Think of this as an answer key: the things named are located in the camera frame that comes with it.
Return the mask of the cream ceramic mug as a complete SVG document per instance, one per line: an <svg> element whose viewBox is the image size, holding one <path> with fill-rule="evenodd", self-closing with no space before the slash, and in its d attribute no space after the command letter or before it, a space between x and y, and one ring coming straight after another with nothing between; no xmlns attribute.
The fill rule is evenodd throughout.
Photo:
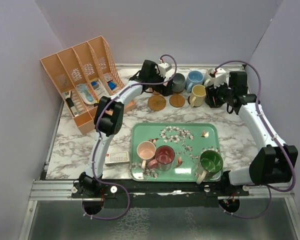
<svg viewBox="0 0 300 240"><path fill-rule="evenodd" d="M208 69L204 74L203 85L205 87L209 87L214 84L215 79L216 79L215 69L214 68Z"/></svg>

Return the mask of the grey ceramic mug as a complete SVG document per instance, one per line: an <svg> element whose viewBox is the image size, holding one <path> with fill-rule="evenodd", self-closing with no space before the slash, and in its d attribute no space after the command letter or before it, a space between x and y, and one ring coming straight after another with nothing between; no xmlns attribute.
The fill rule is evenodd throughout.
<svg viewBox="0 0 300 240"><path fill-rule="evenodd" d="M171 89L173 92L180 92L185 89L186 78L182 73L176 73L172 79Z"/></svg>

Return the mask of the yellow ceramic mug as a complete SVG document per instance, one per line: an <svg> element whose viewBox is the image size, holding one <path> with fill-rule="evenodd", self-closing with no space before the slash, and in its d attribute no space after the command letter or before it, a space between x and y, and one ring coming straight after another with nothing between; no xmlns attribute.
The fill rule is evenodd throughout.
<svg viewBox="0 0 300 240"><path fill-rule="evenodd" d="M203 105L206 98L206 88L203 85L195 85L191 90L190 100L192 108Z"/></svg>

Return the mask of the light wooden coaster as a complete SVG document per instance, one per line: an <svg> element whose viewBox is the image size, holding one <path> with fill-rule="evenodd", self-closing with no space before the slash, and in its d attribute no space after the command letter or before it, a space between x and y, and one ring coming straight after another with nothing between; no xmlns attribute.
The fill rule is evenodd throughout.
<svg viewBox="0 0 300 240"><path fill-rule="evenodd" d="M185 98L180 94L173 94L169 98L169 103L174 108L181 108L185 104Z"/></svg>

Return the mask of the blue ceramic mug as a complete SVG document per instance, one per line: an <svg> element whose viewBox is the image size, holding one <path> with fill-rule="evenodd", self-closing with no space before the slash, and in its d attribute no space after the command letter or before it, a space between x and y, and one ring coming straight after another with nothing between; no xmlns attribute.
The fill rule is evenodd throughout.
<svg viewBox="0 0 300 240"><path fill-rule="evenodd" d="M185 89L188 93L192 91L192 88L196 85L202 85L204 82L204 75L197 70L190 71L186 78Z"/></svg>

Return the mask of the pink ceramic mug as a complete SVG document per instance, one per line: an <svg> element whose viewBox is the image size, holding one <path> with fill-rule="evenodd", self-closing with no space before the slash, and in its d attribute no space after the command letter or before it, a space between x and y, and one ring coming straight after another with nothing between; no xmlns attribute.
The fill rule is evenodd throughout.
<svg viewBox="0 0 300 240"><path fill-rule="evenodd" d="M137 146L136 152L141 160L141 168L144 170L146 165L155 158L156 146L150 141L143 141Z"/></svg>

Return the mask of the red ceramic mug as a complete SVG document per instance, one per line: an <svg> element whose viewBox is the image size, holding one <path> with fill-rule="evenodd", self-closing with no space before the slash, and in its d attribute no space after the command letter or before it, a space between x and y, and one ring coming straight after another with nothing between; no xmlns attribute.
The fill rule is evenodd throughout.
<svg viewBox="0 0 300 240"><path fill-rule="evenodd" d="M165 172L172 167L174 159L175 151L170 146L163 145L156 149L154 159L147 164L147 167Z"/></svg>

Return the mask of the orange wooden coaster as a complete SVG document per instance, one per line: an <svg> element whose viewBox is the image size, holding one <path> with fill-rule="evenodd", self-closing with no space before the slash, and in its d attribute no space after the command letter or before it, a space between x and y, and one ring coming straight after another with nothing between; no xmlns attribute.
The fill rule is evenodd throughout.
<svg viewBox="0 0 300 240"><path fill-rule="evenodd" d="M181 90L181 91L178 91L178 92L177 92L177 91L174 91L173 94L181 94L181 93L183 93L183 92L184 92L184 89Z"/></svg>

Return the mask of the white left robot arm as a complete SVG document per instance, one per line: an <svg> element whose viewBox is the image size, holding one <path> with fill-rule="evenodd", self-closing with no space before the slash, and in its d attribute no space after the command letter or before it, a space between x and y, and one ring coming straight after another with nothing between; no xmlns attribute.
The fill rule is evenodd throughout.
<svg viewBox="0 0 300 240"><path fill-rule="evenodd" d="M134 98L144 93L148 88L163 88L173 79L177 73L176 60L174 72L170 78L166 73L171 70L172 65L160 58L157 64L151 60L145 60L141 70L129 78L126 86L111 97L103 96L98 103L94 118L96 130L96 142L92 148L86 170L80 174L78 183L87 196L96 197L106 182L101 181L103 166L108 148L114 136L121 130L125 106Z"/></svg>

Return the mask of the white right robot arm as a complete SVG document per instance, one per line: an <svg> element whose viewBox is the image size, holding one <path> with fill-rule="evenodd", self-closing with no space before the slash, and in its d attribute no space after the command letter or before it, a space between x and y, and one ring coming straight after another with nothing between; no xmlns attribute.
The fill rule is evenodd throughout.
<svg viewBox="0 0 300 240"><path fill-rule="evenodd" d="M220 182L219 189L230 196L240 185L269 185L288 183L298 157L294 145L287 145L278 136L265 116L257 95L248 93L248 75L244 71L209 69L205 76L206 103L210 108L226 104L232 107L249 129L258 153L248 167L231 170Z"/></svg>

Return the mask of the white red small box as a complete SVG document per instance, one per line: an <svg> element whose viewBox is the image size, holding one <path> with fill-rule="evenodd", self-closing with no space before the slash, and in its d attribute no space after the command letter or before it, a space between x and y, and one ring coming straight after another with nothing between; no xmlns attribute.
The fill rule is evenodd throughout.
<svg viewBox="0 0 300 240"><path fill-rule="evenodd" d="M105 79L105 81L106 81L107 83L113 81L113 78L112 78L112 76L111 76L110 73L105 73L103 76L104 76L104 79Z"/></svg>

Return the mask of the white printed paper pack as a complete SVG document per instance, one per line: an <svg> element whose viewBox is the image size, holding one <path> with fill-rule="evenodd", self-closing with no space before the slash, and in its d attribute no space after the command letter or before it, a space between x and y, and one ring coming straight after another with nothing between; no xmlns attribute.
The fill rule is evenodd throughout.
<svg viewBox="0 0 300 240"><path fill-rule="evenodd" d="M91 83L91 86L92 86L95 94L99 98L101 98L103 96L105 96L105 97L109 96L108 91L106 90L106 88L104 87L104 85L98 78L93 79L90 83Z"/></svg>

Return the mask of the orange plastic file organizer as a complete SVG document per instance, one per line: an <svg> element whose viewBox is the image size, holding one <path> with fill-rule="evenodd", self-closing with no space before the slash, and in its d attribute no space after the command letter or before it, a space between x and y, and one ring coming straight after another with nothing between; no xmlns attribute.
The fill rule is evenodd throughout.
<svg viewBox="0 0 300 240"><path fill-rule="evenodd" d="M103 36L82 42L40 60L48 77L61 95L75 125L82 134L95 128L94 118L100 98L95 94L91 81L98 78L109 97L119 92L125 84L119 77L109 44ZM104 74L111 74L116 88L111 90ZM85 104L76 90L78 84L86 84L97 100L94 105Z"/></svg>

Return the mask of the white small card box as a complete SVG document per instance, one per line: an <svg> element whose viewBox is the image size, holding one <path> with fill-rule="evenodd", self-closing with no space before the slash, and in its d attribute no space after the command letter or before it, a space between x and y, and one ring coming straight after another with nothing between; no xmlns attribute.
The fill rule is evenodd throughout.
<svg viewBox="0 0 300 240"><path fill-rule="evenodd" d="M130 154L128 151L110 152L107 153L105 156L106 166L126 164L129 162L130 162Z"/></svg>

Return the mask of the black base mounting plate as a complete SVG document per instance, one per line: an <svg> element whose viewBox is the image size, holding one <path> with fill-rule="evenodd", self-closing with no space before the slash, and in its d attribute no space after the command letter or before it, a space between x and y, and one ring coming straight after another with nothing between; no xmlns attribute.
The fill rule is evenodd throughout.
<svg viewBox="0 0 300 240"><path fill-rule="evenodd" d="M98 193L85 191L76 180L41 181L40 190L51 200L83 201L89 213L106 209L125 208L217 208L223 198L247 197L249 192L240 186L221 189L222 184L204 182L151 182L132 179L104 179Z"/></svg>

